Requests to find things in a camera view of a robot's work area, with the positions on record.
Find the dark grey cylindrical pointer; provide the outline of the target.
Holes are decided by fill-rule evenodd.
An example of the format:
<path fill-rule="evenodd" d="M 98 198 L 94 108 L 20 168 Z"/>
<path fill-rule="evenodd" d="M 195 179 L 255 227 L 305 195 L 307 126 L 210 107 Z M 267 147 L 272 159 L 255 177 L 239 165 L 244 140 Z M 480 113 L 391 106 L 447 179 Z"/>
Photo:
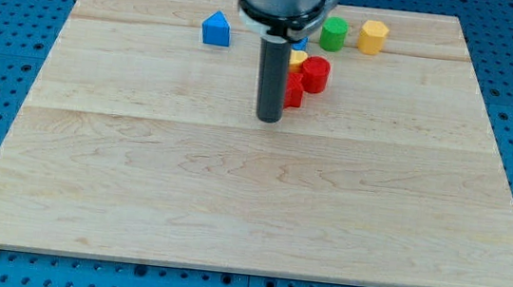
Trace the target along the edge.
<path fill-rule="evenodd" d="M 282 37 L 260 39 L 256 116 L 264 123 L 281 119 L 285 102 L 291 44 Z"/>

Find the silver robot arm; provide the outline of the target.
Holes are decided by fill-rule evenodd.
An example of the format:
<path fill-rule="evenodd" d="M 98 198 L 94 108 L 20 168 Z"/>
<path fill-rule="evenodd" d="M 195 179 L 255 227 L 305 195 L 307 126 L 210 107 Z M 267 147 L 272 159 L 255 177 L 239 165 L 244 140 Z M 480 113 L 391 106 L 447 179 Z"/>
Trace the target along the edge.
<path fill-rule="evenodd" d="M 238 0 L 242 23 L 260 37 L 256 116 L 281 119 L 292 45 L 317 32 L 339 0 Z"/>

